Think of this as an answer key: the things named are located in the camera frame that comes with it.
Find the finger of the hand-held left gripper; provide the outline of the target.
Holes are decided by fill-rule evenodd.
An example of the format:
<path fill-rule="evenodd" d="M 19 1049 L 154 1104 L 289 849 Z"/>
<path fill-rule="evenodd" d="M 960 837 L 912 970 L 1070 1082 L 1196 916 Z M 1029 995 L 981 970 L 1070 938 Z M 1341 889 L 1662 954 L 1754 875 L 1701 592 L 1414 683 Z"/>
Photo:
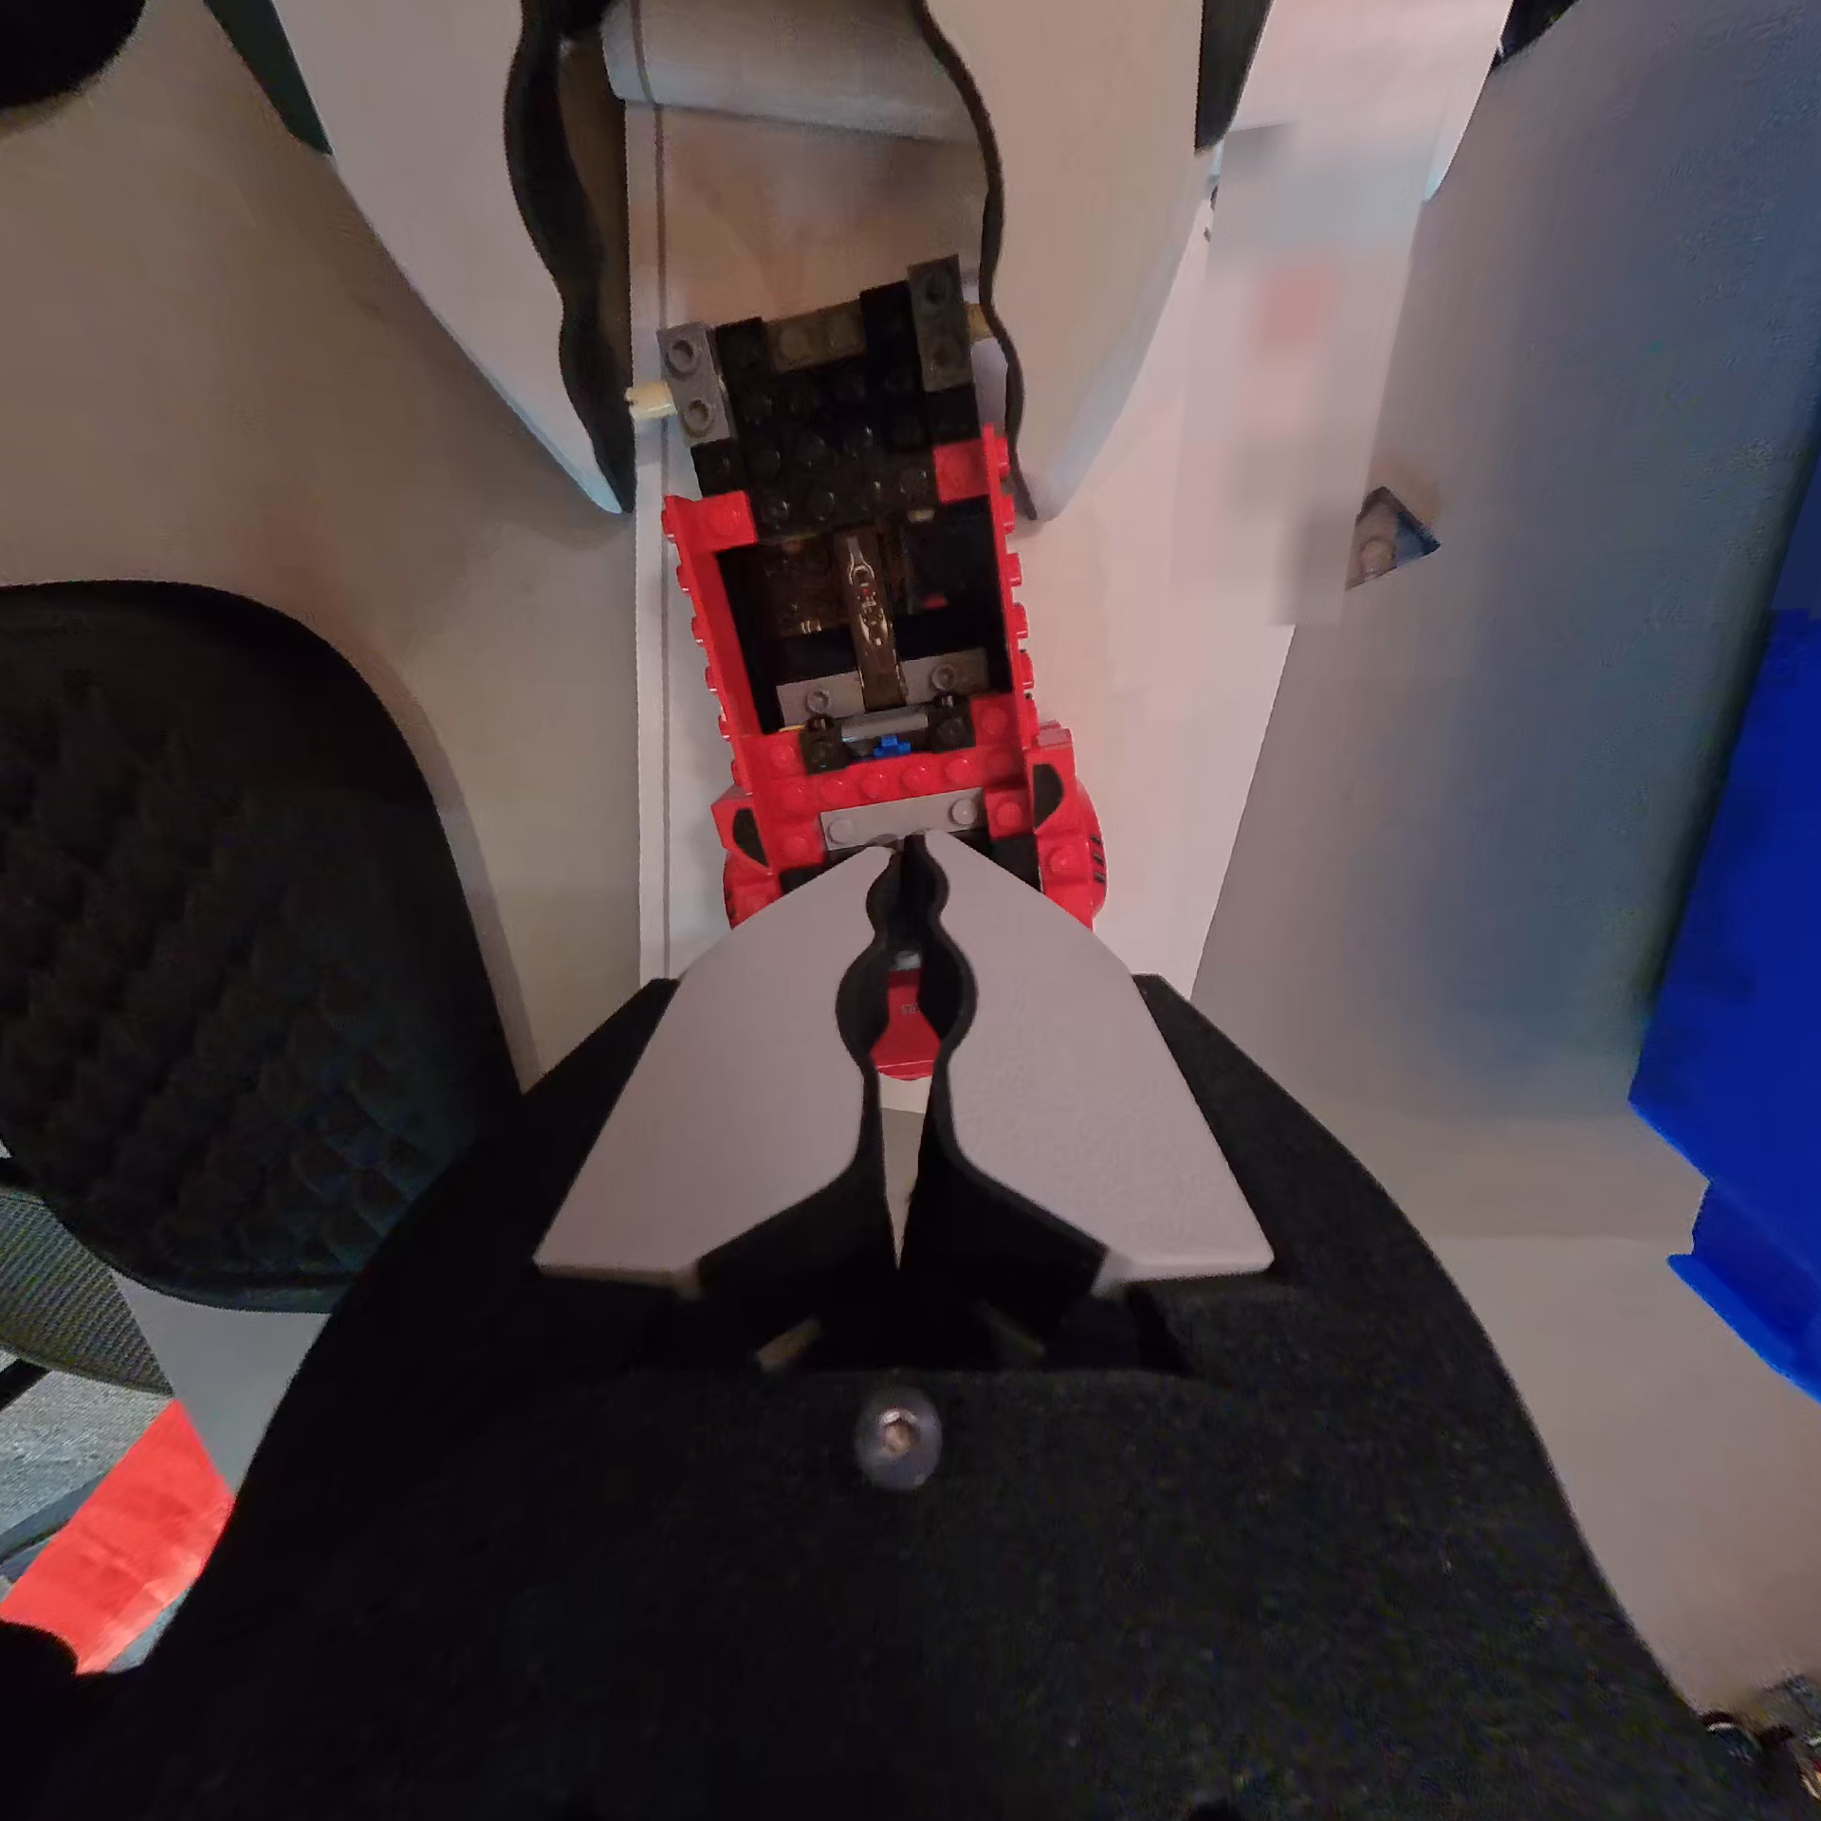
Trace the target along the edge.
<path fill-rule="evenodd" d="M 979 288 L 1018 499 L 1055 518 L 1124 411 L 1203 197 L 1203 3 L 934 1 L 917 26 L 986 164 Z"/>
<path fill-rule="evenodd" d="M 563 379 L 563 299 L 509 176 L 513 1 L 277 1 L 345 189 L 478 372 L 598 510 L 621 513 Z"/>

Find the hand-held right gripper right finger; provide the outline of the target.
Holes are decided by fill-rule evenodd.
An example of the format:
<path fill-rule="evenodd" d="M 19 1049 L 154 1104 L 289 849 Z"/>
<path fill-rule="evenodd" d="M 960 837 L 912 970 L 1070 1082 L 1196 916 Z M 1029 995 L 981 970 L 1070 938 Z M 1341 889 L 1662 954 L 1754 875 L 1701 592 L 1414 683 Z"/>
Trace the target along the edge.
<path fill-rule="evenodd" d="M 958 1164 L 1086 1240 L 1096 1287 L 1263 1274 L 1264 1227 L 1119 955 L 956 837 L 922 854 L 927 981 L 958 975 L 931 1088 Z"/>

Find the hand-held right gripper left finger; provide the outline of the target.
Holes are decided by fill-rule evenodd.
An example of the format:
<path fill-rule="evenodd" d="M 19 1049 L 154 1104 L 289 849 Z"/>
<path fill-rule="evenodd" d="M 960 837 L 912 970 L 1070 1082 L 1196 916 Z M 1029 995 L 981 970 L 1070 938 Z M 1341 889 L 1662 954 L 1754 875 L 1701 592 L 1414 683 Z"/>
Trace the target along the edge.
<path fill-rule="evenodd" d="M 686 968 L 542 1273 L 697 1293 L 896 1260 L 879 1079 L 901 855 L 868 847 Z"/>

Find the red and black lego car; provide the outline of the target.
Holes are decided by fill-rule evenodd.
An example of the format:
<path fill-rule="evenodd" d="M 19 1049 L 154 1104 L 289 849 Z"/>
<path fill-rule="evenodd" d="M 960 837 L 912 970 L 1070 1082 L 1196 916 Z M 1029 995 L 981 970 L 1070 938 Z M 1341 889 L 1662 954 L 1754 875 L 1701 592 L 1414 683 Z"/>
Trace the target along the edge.
<path fill-rule="evenodd" d="M 1036 701 L 1011 446 L 956 258 L 781 318 L 658 331 L 698 494 L 659 515 L 732 781 L 732 926 L 946 833 L 1093 926 L 1101 818 Z"/>

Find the lego instruction booklet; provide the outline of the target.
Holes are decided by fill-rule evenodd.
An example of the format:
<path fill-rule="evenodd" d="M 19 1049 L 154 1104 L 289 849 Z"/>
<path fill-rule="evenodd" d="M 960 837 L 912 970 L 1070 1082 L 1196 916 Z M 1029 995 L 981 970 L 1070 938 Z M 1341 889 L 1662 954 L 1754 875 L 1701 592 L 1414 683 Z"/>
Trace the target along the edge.
<path fill-rule="evenodd" d="M 1290 633 L 1344 603 L 1420 208 L 1509 3 L 1279 1 L 1210 146 L 1146 362 L 1068 507 L 1020 505 L 1038 704 L 1109 837 L 1099 923 L 1188 986 Z M 981 300 L 968 142 L 626 103 L 638 372 L 659 325 L 794 314 L 954 252 Z"/>

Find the blue plastic bin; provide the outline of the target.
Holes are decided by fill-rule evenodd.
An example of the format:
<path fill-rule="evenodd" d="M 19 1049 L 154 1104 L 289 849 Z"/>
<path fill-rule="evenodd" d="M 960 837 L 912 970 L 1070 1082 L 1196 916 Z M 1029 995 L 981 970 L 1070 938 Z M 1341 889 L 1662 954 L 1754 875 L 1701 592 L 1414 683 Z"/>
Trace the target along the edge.
<path fill-rule="evenodd" d="M 1771 596 L 1631 1106 L 1705 1179 L 1675 1273 L 1819 1397 L 1819 503 Z"/>

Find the small dark wedge lego piece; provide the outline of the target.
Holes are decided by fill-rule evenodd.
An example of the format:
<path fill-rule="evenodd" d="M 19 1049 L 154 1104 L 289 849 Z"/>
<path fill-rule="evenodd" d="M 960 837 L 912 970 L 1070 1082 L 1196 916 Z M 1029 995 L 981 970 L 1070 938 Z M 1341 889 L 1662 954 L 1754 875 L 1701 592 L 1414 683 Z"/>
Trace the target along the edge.
<path fill-rule="evenodd" d="M 1358 510 L 1346 588 L 1393 575 L 1441 551 L 1443 542 L 1433 529 L 1391 486 L 1371 489 Z"/>

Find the black quilted chair seat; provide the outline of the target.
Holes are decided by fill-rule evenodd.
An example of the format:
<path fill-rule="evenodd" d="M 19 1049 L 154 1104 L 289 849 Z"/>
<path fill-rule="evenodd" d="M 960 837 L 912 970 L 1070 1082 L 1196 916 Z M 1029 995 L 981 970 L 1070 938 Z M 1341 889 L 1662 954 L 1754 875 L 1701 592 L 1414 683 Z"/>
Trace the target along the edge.
<path fill-rule="evenodd" d="M 419 761 L 190 583 L 4 588 L 3 1133 L 102 1264 L 323 1313 L 518 1079 Z"/>
<path fill-rule="evenodd" d="M 3 110 L 47 106 L 100 76 L 146 1 L 3 1 Z"/>

